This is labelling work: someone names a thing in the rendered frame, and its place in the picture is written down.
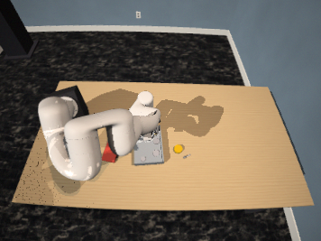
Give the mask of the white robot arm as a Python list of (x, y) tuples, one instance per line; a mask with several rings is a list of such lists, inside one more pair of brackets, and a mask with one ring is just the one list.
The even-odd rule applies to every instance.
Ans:
[(38, 107), (50, 159), (59, 173), (75, 181), (91, 180), (101, 169), (98, 129), (105, 127), (115, 155), (126, 156), (141, 135), (143, 141), (151, 140), (161, 119), (149, 91), (141, 92), (129, 110), (116, 108), (72, 119), (77, 112), (78, 104), (71, 97), (47, 97)]

